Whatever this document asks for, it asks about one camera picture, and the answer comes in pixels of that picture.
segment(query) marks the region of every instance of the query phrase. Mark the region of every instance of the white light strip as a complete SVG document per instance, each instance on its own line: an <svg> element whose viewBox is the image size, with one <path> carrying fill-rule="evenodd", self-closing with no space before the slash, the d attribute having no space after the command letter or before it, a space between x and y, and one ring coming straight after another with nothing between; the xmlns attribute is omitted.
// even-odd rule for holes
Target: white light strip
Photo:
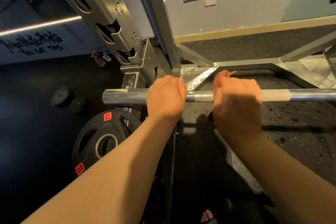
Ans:
<svg viewBox="0 0 336 224"><path fill-rule="evenodd" d="M57 20L57 21L49 21L49 22L36 24L36 25L31 25L31 26L27 26L27 27L10 29L10 30L0 32L0 36L11 35L11 34L23 32L23 31L27 31L27 30L31 30L31 29L36 29L36 28L43 28L43 27L53 26L53 25L57 25L57 24L63 24L65 22L76 21L76 20L79 20L81 18L82 18L81 16L75 16L75 17L70 17L70 18Z"/></svg>

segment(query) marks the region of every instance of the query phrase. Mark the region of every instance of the wall graffiti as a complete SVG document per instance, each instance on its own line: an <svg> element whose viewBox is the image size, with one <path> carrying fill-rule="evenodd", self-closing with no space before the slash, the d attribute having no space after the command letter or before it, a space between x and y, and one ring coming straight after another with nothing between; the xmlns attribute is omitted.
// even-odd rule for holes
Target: wall graffiti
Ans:
<svg viewBox="0 0 336 224"><path fill-rule="evenodd" d="M0 45L6 47L10 53L21 52L27 56L52 52L61 52L64 48L58 43L63 42L57 34L36 32L33 36L17 36L15 41L0 38Z"/></svg>

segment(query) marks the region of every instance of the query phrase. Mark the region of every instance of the red label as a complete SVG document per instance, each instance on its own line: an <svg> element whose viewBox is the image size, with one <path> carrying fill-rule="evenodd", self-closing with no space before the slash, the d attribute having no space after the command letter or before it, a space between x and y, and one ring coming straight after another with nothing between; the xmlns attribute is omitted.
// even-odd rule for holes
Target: red label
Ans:
<svg viewBox="0 0 336 224"><path fill-rule="evenodd" d="M104 121L111 120L112 112L104 113Z"/></svg>
<svg viewBox="0 0 336 224"><path fill-rule="evenodd" d="M80 162L78 166L76 166L75 170L78 176L81 175L85 171L83 162Z"/></svg>

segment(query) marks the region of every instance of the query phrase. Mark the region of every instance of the diamond plate metal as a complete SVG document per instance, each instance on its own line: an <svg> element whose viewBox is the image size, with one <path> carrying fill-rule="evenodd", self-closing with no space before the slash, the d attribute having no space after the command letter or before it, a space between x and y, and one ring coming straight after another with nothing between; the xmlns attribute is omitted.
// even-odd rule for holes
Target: diamond plate metal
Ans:
<svg viewBox="0 0 336 224"><path fill-rule="evenodd" d="M325 58L313 59L313 56L310 56L309 58L277 65L318 88L336 88L336 78L330 68L329 62Z"/></svg>
<svg viewBox="0 0 336 224"><path fill-rule="evenodd" d="M208 76L214 73L218 67L188 67L181 68L181 76L187 86L187 91L199 90Z"/></svg>

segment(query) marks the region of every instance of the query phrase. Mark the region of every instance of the forearm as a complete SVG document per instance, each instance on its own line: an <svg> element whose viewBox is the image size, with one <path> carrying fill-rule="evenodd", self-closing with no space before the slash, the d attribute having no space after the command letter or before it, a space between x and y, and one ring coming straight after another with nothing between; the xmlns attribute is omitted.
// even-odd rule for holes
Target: forearm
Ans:
<svg viewBox="0 0 336 224"><path fill-rule="evenodd" d="M26 222L138 223L174 126L174 122L148 118Z"/></svg>
<svg viewBox="0 0 336 224"><path fill-rule="evenodd" d="M334 186L262 135L232 149L289 221L334 223Z"/></svg>

